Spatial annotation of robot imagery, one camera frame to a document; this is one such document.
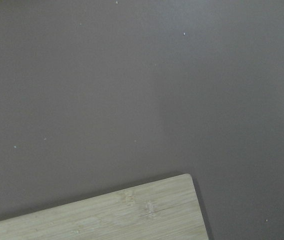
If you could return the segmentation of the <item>bamboo cutting board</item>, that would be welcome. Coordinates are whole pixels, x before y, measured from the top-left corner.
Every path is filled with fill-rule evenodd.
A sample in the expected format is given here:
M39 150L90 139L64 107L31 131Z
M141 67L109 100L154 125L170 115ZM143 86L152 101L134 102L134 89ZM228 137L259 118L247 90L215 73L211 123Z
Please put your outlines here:
M0 240L206 240L189 174L0 221Z

